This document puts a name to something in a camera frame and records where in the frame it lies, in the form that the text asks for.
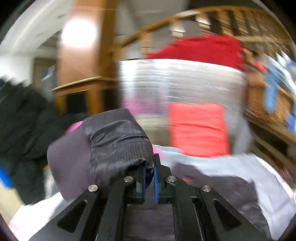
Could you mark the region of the black puffer jacket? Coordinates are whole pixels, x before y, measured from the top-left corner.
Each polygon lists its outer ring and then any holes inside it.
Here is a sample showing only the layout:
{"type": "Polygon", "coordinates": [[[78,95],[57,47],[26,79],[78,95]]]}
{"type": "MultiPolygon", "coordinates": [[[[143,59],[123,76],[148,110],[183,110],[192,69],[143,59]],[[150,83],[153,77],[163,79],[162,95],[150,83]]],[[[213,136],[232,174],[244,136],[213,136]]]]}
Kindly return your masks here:
{"type": "MultiPolygon", "coordinates": [[[[76,130],[49,145],[47,159],[60,194],[70,204],[87,190],[109,191],[116,181],[143,165],[145,199],[143,204],[128,205],[123,240],[175,240],[172,205],[155,200],[152,144],[127,109],[86,118],[76,130]]],[[[211,186],[269,239],[253,185],[241,178],[207,177],[181,163],[170,171],[190,186],[211,186]]]]}

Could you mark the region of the pile of dark clothes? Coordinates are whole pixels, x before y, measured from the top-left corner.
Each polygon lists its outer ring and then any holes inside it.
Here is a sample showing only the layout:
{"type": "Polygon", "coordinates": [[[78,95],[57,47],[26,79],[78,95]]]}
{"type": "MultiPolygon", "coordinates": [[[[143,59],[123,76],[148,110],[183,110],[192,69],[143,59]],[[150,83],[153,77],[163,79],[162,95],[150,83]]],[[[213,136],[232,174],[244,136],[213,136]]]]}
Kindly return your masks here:
{"type": "Polygon", "coordinates": [[[48,146],[85,113],[59,113],[32,87],[1,80],[1,168],[25,205],[45,198],[48,146]]]}

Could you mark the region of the grey bed sheet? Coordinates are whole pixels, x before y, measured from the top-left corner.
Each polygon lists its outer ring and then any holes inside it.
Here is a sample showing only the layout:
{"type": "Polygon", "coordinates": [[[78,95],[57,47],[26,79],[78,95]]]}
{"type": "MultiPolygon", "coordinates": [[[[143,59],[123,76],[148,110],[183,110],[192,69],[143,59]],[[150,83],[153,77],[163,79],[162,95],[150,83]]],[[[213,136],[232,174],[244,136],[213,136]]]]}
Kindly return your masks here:
{"type": "MultiPolygon", "coordinates": [[[[279,173],[255,154],[234,154],[217,158],[198,158],[181,154],[173,147],[153,146],[161,163],[173,168],[182,163],[194,166],[209,177],[239,177],[254,184],[258,204],[262,210],[271,237],[276,240],[284,233],[295,215],[292,189],[279,173]]],[[[37,231],[60,213],[67,201],[59,192],[36,204],[22,205],[8,226],[18,240],[29,240],[37,231]]]]}

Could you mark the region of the red cushion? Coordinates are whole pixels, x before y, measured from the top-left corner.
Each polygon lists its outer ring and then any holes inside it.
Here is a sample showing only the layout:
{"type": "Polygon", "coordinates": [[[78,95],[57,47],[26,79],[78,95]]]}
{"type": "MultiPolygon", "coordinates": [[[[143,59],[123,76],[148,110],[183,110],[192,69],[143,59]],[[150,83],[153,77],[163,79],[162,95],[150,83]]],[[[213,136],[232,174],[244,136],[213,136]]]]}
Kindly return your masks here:
{"type": "Polygon", "coordinates": [[[170,144],[185,155],[218,157],[230,154],[224,118],[224,107],[219,104],[168,105],[170,144]]]}

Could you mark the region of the magenta pillow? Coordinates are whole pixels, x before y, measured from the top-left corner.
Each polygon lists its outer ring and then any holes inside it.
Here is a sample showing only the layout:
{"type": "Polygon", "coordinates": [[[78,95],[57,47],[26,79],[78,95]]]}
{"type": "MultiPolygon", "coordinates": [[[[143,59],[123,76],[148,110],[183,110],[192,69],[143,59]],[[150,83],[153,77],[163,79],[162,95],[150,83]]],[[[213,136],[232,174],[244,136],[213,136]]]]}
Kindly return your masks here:
{"type": "Polygon", "coordinates": [[[82,123],[83,123],[83,121],[78,121],[78,122],[76,122],[76,123],[71,124],[71,125],[67,128],[65,134],[70,133],[70,132],[73,132],[73,131],[76,130],[79,126],[81,126],[82,123]]]}

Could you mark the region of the wicker basket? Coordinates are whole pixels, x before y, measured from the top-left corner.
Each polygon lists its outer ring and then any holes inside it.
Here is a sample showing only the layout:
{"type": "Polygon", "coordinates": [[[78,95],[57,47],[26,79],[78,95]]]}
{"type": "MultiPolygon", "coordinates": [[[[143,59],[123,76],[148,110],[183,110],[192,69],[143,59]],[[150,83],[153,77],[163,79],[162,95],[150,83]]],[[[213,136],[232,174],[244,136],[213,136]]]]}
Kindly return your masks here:
{"type": "Polygon", "coordinates": [[[274,88],[264,81],[248,81],[246,110],[256,118],[285,125],[292,112],[293,97],[278,85],[274,88]]]}

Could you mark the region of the wooden cabinet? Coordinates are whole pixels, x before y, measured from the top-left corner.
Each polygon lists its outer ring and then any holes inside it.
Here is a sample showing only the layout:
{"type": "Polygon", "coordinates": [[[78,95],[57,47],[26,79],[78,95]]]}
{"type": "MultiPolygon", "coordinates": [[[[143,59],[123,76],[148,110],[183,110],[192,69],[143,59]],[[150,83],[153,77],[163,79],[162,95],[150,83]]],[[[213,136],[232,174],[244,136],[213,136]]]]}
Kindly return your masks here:
{"type": "Polygon", "coordinates": [[[106,111],[116,87],[110,48],[117,1],[75,1],[61,33],[55,105],[61,113],[84,107],[88,115],[106,111]]]}

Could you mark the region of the silver foil insulation mat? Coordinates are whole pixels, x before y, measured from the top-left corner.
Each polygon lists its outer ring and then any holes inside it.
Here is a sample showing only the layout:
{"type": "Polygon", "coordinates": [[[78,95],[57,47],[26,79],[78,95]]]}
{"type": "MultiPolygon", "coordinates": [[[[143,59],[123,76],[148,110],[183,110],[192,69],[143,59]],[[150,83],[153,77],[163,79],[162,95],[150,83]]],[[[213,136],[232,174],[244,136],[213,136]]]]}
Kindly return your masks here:
{"type": "Polygon", "coordinates": [[[169,104],[216,103],[224,107],[231,153],[250,151],[241,71],[196,61],[135,59],[118,63],[117,80],[121,107],[129,109],[153,144],[171,145],[169,104]]]}

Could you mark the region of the blue cloth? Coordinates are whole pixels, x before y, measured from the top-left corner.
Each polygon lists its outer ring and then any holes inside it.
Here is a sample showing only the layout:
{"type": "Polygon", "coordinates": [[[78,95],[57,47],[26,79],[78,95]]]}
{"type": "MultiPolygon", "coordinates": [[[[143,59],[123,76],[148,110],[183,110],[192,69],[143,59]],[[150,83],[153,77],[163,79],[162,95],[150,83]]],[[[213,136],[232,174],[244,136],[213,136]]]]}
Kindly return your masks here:
{"type": "Polygon", "coordinates": [[[264,109],[268,114],[273,114],[278,99],[278,88],[281,87],[282,76],[277,68],[271,66],[265,77],[264,109]]]}

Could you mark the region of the red blanket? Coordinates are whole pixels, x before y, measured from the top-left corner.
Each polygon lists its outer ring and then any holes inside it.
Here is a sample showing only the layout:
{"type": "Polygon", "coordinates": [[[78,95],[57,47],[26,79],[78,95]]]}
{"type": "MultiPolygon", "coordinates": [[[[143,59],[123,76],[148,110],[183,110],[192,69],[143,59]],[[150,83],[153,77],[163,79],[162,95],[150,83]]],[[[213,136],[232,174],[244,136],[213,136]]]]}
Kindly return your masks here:
{"type": "Polygon", "coordinates": [[[145,59],[178,59],[211,63],[242,70],[243,48],[231,36],[206,35],[175,40],[145,59]]]}

